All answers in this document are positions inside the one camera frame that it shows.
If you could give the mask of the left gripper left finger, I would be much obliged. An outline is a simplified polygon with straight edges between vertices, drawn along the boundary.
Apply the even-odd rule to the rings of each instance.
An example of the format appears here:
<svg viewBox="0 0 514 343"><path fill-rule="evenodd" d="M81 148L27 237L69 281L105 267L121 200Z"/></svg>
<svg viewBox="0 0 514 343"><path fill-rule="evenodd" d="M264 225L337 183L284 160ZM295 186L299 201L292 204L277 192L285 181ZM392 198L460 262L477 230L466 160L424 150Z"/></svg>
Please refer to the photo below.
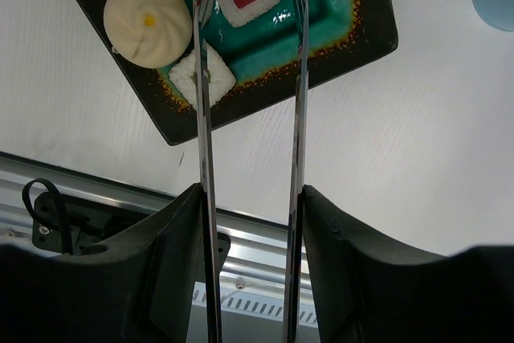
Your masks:
<svg viewBox="0 0 514 343"><path fill-rule="evenodd" d="M183 342L205 268L207 339L222 340L218 246L193 184L168 206L78 255L1 246L4 342Z"/></svg>

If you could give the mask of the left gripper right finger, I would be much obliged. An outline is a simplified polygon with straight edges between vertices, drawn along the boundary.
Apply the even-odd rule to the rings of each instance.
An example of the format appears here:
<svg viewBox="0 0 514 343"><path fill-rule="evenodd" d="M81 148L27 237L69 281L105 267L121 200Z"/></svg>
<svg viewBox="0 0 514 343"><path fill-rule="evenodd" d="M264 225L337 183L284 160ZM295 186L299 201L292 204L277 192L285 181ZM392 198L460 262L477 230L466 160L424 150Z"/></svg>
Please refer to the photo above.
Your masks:
<svg viewBox="0 0 514 343"><path fill-rule="evenodd" d="M513 249L412 247L304 187L304 244L323 342L510 342Z"/></svg>

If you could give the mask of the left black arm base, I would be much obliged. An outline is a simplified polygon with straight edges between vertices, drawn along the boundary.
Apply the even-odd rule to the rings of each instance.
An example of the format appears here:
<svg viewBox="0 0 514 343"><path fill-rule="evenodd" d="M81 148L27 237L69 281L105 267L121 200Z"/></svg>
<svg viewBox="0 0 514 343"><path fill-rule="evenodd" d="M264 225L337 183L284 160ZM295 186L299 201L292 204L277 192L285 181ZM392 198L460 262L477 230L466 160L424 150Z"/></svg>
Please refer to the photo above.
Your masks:
<svg viewBox="0 0 514 343"><path fill-rule="evenodd" d="M35 246L61 254L80 254L86 247L114 236L147 214L61 194L45 178L22 188L22 203L33 219Z"/></svg>

